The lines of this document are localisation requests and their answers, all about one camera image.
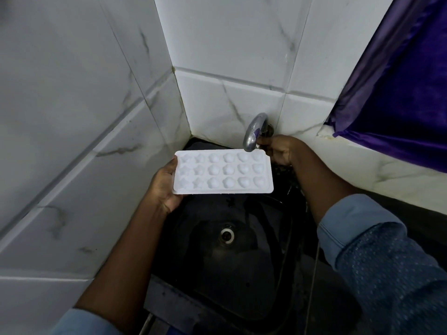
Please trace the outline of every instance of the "rolled-up sleeve cuff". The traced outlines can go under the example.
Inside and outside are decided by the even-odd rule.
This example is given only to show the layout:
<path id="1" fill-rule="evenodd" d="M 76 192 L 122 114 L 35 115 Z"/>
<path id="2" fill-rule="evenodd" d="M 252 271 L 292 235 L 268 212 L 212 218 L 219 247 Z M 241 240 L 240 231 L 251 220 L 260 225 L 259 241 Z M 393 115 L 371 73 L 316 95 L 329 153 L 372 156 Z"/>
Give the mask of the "rolled-up sleeve cuff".
<path id="1" fill-rule="evenodd" d="M 81 309 L 70 309 L 51 335 L 122 335 L 109 321 Z"/>
<path id="2" fill-rule="evenodd" d="M 316 231 L 327 262 L 336 269 L 337 256 L 347 245 L 372 226 L 385 222 L 402 223 L 367 195 L 354 194 L 338 201 Z"/>

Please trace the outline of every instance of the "person's left arm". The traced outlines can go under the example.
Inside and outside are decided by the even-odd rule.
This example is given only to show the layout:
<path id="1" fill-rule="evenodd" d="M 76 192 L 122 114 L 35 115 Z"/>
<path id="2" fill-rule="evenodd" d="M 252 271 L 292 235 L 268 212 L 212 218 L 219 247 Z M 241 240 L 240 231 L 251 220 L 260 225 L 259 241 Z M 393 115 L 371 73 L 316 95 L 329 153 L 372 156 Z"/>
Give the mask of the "person's left arm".
<path id="1" fill-rule="evenodd" d="M 53 334 L 130 333 L 143 307 L 151 265 L 167 215 L 181 202 L 172 193 L 174 157 L 161 168 L 92 284 Z"/>

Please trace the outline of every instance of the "purple curtain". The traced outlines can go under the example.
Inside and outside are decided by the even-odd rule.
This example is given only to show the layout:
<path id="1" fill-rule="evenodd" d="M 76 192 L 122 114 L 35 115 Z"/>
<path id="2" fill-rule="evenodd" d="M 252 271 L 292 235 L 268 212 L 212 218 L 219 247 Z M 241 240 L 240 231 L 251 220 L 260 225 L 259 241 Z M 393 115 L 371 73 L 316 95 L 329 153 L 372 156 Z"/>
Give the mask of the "purple curtain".
<path id="1" fill-rule="evenodd" d="M 335 136 L 447 172 L 446 0 L 394 0 L 329 123 Z"/>

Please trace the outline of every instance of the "person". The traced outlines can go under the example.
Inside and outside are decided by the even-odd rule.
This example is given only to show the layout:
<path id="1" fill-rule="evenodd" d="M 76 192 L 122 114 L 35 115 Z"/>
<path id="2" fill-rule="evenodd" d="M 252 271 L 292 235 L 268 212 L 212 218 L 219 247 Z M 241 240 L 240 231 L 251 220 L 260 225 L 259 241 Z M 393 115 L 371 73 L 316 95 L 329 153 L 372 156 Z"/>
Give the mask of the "person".
<path id="1" fill-rule="evenodd" d="M 291 165 L 318 228 L 329 264 L 348 283 L 378 334 L 447 333 L 447 274 L 406 236 L 405 225 L 334 174 L 302 141 L 259 138 L 272 162 Z M 153 177 L 128 227 L 97 277 L 59 321 L 53 335 L 134 330 L 167 215 L 177 159 Z"/>

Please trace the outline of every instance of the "denim sleeve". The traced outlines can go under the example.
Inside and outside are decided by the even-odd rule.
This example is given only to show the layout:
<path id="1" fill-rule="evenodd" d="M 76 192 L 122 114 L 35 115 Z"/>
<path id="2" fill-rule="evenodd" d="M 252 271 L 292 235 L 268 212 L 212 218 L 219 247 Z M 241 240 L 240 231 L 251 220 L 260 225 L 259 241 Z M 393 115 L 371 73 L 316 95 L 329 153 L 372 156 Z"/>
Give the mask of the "denim sleeve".
<path id="1" fill-rule="evenodd" d="M 70 309 L 51 335 L 122 335 L 109 321 L 81 309 Z"/>
<path id="2" fill-rule="evenodd" d="M 318 228 L 321 248 L 378 334 L 447 334 L 447 274 L 366 195 L 335 204 Z"/>

